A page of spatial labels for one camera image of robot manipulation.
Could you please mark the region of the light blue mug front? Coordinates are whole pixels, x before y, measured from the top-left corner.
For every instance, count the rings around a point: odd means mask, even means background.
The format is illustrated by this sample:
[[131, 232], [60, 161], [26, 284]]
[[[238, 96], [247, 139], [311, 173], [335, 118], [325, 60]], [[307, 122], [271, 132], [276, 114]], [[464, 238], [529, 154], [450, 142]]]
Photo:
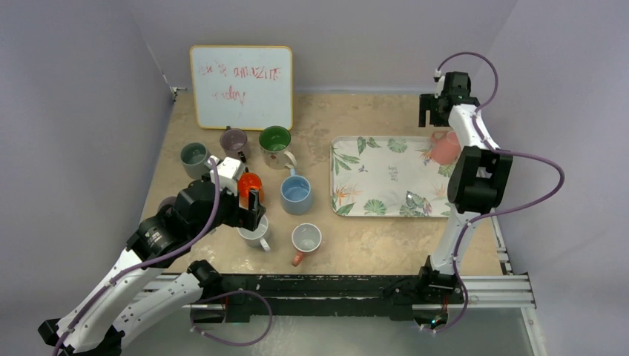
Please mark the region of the light blue mug front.
[[271, 247], [269, 245], [271, 232], [266, 215], [262, 216], [258, 227], [254, 231], [249, 231], [245, 228], [238, 228], [237, 232], [247, 246], [252, 248], [261, 248], [264, 252], [271, 251]]

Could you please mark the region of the light blue mug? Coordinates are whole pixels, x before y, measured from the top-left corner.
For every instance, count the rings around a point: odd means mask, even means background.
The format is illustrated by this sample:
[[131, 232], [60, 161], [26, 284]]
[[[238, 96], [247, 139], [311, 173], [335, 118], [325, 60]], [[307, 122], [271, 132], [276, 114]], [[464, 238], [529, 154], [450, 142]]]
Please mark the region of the light blue mug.
[[266, 215], [262, 216], [258, 227], [254, 231], [249, 231], [245, 228], [238, 228], [237, 232], [247, 246], [252, 248], [261, 248], [264, 252], [271, 251], [271, 247], [269, 245], [271, 232]]
[[281, 205], [283, 210], [292, 215], [304, 215], [312, 207], [312, 186], [307, 178], [289, 169], [289, 176], [280, 185]]

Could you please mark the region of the lilac ribbed mug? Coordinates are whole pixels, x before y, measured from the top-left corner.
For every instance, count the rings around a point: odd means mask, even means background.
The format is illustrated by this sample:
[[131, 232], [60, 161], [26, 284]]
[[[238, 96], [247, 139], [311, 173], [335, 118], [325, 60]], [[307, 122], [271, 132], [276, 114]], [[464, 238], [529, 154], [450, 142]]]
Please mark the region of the lilac ribbed mug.
[[176, 197], [167, 197], [165, 198], [158, 207], [158, 212], [159, 213], [166, 213], [169, 214], [170, 211], [172, 210], [175, 202], [176, 202], [177, 198]]

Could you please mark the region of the bright orange mug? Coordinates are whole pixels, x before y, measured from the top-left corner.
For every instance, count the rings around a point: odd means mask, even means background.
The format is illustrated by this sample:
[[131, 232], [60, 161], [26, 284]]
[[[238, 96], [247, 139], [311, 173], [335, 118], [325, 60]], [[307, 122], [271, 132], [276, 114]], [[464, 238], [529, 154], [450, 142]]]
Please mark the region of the bright orange mug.
[[263, 184], [261, 178], [252, 172], [245, 172], [240, 177], [238, 183], [238, 193], [240, 204], [244, 208], [248, 208], [249, 204], [249, 195], [251, 190], [256, 190], [258, 192], [258, 197], [260, 203], [262, 203], [265, 199], [265, 193], [263, 190]]

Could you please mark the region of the light blue mug back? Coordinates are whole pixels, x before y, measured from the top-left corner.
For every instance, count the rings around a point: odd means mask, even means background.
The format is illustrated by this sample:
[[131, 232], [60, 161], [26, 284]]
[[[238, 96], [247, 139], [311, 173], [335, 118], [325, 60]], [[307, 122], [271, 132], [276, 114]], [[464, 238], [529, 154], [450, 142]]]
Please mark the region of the light blue mug back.
[[289, 176], [280, 185], [281, 205], [283, 210], [292, 215], [304, 215], [312, 207], [312, 186], [307, 178], [289, 169]]

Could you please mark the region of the pink mug front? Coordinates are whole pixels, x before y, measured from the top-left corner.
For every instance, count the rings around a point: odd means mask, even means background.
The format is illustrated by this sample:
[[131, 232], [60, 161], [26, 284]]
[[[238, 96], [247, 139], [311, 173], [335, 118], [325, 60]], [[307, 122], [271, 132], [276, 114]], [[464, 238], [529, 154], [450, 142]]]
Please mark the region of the pink mug front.
[[322, 233], [316, 225], [311, 223], [298, 225], [292, 232], [292, 244], [297, 250], [292, 265], [294, 267], [299, 266], [307, 254], [320, 247], [322, 239]]

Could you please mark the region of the pink mug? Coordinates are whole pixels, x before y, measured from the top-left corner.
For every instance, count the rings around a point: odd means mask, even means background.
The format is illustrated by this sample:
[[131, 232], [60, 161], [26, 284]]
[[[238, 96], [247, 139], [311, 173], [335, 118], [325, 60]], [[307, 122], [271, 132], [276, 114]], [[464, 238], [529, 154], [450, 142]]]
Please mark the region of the pink mug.
[[431, 158], [439, 165], [450, 165], [461, 152], [461, 145], [455, 131], [436, 131], [430, 136]]
[[299, 266], [307, 254], [320, 247], [322, 239], [322, 233], [316, 225], [311, 223], [298, 225], [292, 232], [292, 244], [297, 250], [292, 265], [294, 267]]

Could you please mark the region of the pink mug back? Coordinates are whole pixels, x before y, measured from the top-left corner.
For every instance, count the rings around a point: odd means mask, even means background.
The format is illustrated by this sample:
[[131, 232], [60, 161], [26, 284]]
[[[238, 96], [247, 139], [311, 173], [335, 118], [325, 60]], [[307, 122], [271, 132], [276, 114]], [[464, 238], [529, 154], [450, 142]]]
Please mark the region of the pink mug back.
[[461, 145], [455, 131], [436, 131], [430, 136], [431, 158], [439, 165], [450, 165], [461, 152]]

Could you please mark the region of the grey-green ceramic mug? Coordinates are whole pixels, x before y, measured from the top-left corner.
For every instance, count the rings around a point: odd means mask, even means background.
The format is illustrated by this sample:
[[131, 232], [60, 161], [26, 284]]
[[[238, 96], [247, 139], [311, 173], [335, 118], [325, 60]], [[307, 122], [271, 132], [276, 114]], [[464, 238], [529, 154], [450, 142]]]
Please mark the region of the grey-green ceramic mug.
[[192, 180], [201, 179], [203, 174], [209, 172], [206, 166], [209, 157], [210, 151], [200, 142], [188, 143], [180, 151], [182, 166]]

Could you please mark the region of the purple mug black handle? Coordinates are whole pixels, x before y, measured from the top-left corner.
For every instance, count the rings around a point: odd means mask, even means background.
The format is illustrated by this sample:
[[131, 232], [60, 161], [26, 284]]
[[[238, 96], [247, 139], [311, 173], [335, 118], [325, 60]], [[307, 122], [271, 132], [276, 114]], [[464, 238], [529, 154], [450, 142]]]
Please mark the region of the purple mug black handle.
[[247, 163], [250, 157], [248, 136], [239, 128], [227, 127], [220, 137], [220, 146], [225, 155]]

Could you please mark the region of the cream illustrated mug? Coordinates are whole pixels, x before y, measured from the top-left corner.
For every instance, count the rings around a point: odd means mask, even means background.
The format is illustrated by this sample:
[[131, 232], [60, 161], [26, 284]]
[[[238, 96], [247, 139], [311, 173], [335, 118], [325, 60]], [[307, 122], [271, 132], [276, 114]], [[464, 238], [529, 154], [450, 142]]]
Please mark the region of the cream illustrated mug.
[[297, 168], [297, 160], [291, 152], [292, 136], [282, 126], [270, 126], [259, 136], [259, 144], [263, 160], [267, 166], [275, 170]]

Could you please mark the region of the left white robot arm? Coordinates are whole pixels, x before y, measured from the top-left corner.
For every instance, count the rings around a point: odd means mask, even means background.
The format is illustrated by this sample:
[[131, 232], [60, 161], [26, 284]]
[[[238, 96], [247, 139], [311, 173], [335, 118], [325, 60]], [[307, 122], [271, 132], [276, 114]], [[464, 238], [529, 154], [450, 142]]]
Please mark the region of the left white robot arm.
[[233, 292], [205, 260], [193, 262], [144, 299], [134, 298], [208, 232], [221, 225], [254, 231], [265, 212], [257, 188], [241, 205], [239, 194], [223, 182], [207, 177], [191, 182], [139, 224], [111, 270], [76, 308], [40, 324], [40, 337], [55, 355], [119, 355], [134, 338], [185, 304], [227, 300]]

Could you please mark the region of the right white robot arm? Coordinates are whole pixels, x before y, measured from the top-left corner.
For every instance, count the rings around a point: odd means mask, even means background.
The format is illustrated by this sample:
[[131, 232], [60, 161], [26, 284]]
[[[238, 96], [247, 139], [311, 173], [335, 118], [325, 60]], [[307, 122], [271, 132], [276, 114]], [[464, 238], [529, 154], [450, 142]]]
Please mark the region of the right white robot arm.
[[458, 271], [481, 216], [504, 196], [512, 159], [497, 153], [497, 144], [481, 118], [480, 104], [471, 96], [471, 79], [464, 72], [436, 71], [434, 94], [420, 96], [419, 126], [450, 127], [461, 150], [449, 178], [451, 205], [446, 230], [427, 258], [416, 283], [418, 296], [433, 302], [445, 292], [461, 291]]

